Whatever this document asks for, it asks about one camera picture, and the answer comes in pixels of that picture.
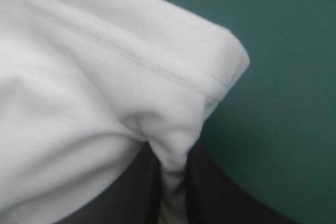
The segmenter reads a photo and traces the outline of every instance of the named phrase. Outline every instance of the white sleeve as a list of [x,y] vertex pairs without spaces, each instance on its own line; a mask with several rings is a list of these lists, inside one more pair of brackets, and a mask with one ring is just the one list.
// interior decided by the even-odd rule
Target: white sleeve
[[149,141],[162,214],[186,223],[187,152],[248,65],[229,30],[164,0],[0,0],[0,222],[59,220]]

